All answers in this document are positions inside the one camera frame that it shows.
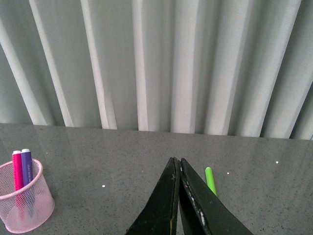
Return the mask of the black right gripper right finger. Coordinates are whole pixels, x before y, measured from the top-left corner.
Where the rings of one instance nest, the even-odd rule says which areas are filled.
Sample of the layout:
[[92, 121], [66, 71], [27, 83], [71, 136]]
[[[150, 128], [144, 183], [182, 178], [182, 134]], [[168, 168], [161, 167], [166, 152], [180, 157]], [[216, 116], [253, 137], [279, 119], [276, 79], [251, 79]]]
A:
[[185, 235], [250, 235], [185, 158], [180, 160], [179, 205]]

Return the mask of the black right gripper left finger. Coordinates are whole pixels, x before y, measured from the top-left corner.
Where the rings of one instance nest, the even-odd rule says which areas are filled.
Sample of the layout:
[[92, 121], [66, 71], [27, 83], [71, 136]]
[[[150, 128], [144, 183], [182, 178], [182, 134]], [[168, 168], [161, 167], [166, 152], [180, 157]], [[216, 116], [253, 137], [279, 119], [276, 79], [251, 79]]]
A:
[[180, 162], [170, 158], [144, 209], [128, 235], [175, 235], [179, 202]]

